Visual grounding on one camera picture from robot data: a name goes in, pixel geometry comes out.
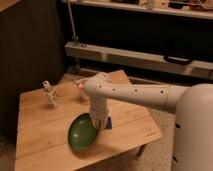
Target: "wooden tabletop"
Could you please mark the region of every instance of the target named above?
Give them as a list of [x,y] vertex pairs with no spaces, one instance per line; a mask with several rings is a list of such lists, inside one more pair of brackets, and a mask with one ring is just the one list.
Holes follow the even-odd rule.
[[0,0],[0,12],[18,3],[20,0]]
[[[110,73],[114,83],[130,83],[123,71]],[[42,89],[21,94],[18,120],[16,171],[76,170],[162,136],[145,107],[109,100],[112,130],[104,130],[97,142],[83,154],[70,150],[67,134],[72,121],[89,111],[72,83],[59,84],[58,108],[47,105]]]

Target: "green bowl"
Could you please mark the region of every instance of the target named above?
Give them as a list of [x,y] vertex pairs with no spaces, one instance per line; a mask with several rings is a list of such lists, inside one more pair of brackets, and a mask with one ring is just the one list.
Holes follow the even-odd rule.
[[71,124],[68,132],[68,142],[74,152],[81,152],[89,147],[97,139],[99,130],[96,129],[89,113],[84,113],[77,117]]

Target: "dark cabinet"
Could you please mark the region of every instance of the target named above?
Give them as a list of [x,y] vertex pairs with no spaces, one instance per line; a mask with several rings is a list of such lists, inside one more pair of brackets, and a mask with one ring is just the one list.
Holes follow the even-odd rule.
[[61,78],[64,42],[56,1],[22,0],[0,13],[0,130],[15,140],[19,95]]

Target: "gray floor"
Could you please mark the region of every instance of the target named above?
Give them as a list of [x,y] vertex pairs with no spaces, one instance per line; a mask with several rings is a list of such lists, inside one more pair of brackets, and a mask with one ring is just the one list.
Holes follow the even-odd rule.
[[[71,80],[73,76],[65,74],[61,82]],[[138,151],[137,148],[83,168],[81,171],[169,171],[175,117],[154,109],[149,109],[149,111],[161,129],[163,137],[149,143],[140,158],[134,157]],[[14,170],[14,163],[15,146],[0,135],[0,171]]]

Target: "small figurine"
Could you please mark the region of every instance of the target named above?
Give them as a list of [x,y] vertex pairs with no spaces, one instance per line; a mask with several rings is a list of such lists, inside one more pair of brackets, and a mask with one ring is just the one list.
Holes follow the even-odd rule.
[[43,82],[44,92],[46,93],[48,104],[52,107],[58,106],[58,95],[53,86],[50,85],[49,81]]

